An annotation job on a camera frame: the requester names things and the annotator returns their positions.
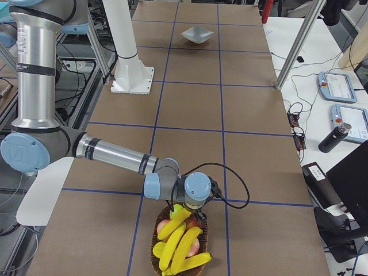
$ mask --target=tablet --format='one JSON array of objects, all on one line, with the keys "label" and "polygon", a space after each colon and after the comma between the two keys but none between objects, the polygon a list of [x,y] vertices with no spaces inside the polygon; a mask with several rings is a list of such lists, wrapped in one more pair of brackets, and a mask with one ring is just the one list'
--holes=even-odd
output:
[{"label": "tablet", "polygon": [[331,116],[334,127],[342,122],[351,125],[351,130],[344,141],[362,144],[368,139],[368,112],[366,109],[336,103],[332,106]]},{"label": "tablet", "polygon": [[318,74],[318,84],[322,96],[327,101],[354,103],[357,102],[354,88],[346,74],[326,73]]}]

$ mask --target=white table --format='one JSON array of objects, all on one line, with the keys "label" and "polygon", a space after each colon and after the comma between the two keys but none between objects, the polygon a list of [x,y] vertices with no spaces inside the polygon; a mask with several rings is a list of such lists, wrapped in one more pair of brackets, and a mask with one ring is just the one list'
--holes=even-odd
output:
[{"label": "white table", "polygon": [[[268,22],[264,24],[264,31],[266,33],[270,51],[278,56],[286,58],[296,38],[302,21],[303,19],[299,18],[270,17]],[[339,53],[340,48],[338,47],[328,28],[325,26],[322,20],[317,20],[299,55],[304,58],[304,64],[321,63],[334,57],[338,58],[328,61],[324,64],[302,66],[300,68],[292,69],[287,81],[285,82],[285,85],[281,90],[283,98],[291,103],[302,102],[304,105],[304,110],[308,110],[310,106],[306,102],[303,102],[297,98],[291,76],[309,75],[312,73],[318,74],[320,71],[329,71],[332,68],[339,67],[338,61],[342,56],[338,56]],[[284,61],[285,60],[282,58],[273,55],[275,69],[281,69]],[[294,67],[298,67],[301,64],[302,63],[295,62]],[[353,71],[333,70],[332,72],[349,74],[354,89],[363,89],[358,77]],[[293,79],[296,83],[299,96],[312,103],[318,91],[317,76],[312,75],[306,78],[294,77]],[[367,93],[365,91],[356,91],[356,96],[358,98],[358,102],[353,105],[368,109]],[[324,100],[320,94],[317,95],[316,102],[308,120],[305,143],[306,150],[304,160],[301,165],[317,162],[320,167],[327,172],[331,167],[333,167],[351,151],[358,147],[357,144],[343,141],[328,154],[319,151],[317,147],[318,143],[321,142],[322,139],[325,138],[333,128],[330,110],[331,106],[335,103],[336,102]],[[285,103],[285,107],[286,110],[288,110],[289,104]],[[302,113],[299,120],[301,127],[304,129],[306,127],[305,121],[307,115],[307,113]],[[342,214],[342,212],[339,211],[336,206],[332,206],[330,211],[335,215]],[[348,260],[344,263],[337,263],[329,253],[326,253],[326,259],[331,275],[336,276],[337,273],[341,271],[346,272],[346,276],[351,275],[351,272],[347,271],[346,268],[351,269],[353,267],[354,259]],[[368,254],[359,257],[359,262],[355,273],[368,274]]]}]

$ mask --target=apple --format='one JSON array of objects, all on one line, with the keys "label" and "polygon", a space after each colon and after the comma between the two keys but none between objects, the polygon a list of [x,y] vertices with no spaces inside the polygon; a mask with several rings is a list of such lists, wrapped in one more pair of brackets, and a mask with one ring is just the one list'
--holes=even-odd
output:
[{"label": "apple", "polygon": [[200,241],[196,238],[191,244],[190,250],[188,254],[186,255],[186,257],[189,258],[189,257],[194,256],[196,253],[198,253],[199,249],[200,249]]},{"label": "apple", "polygon": [[186,223],[186,229],[185,229],[185,231],[188,231],[190,228],[192,228],[194,226],[197,226],[199,228],[202,228],[200,222],[193,215],[191,215],[190,217],[188,217],[185,220],[185,223]]},{"label": "apple", "polygon": [[170,210],[170,220],[172,220],[184,207],[180,204],[174,204],[174,211]]},{"label": "apple", "polygon": [[169,222],[170,220],[162,220],[158,225],[157,225],[157,235],[161,232],[162,228]]}]

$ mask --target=fruit basket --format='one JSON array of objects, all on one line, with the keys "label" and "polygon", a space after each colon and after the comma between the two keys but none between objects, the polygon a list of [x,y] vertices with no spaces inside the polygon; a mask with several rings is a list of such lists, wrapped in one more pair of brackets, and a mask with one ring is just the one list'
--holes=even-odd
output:
[{"label": "fruit basket", "polygon": [[[150,248],[152,267],[154,268],[154,270],[155,270],[155,272],[158,276],[162,276],[162,272],[159,268],[160,259],[157,258],[153,254],[152,250],[153,250],[155,244],[160,241],[157,238],[157,226],[159,225],[159,223],[161,221],[167,220],[167,219],[170,219],[170,208],[168,206],[165,207],[164,209],[162,209],[162,211],[157,216],[155,229],[154,229],[154,232],[153,232],[153,235],[152,235],[151,248]],[[202,227],[202,230],[203,230],[203,233],[198,236],[198,241],[200,242],[200,249],[198,250],[198,254],[203,253],[203,252],[207,252],[207,246],[208,246],[208,225],[207,225],[207,223]],[[199,276],[201,274],[203,268],[204,268],[204,264],[201,265],[201,266],[195,267],[193,269],[183,271],[183,272],[178,273],[176,275],[177,276]]]}]

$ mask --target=red pole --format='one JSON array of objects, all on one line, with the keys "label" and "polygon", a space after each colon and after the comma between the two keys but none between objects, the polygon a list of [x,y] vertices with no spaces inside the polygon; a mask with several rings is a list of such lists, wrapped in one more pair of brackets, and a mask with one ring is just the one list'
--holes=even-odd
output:
[{"label": "red pole", "polygon": [[262,13],[262,23],[267,23],[267,19],[269,19],[271,8],[274,3],[274,0],[267,0],[266,5],[264,7],[263,13]]}]

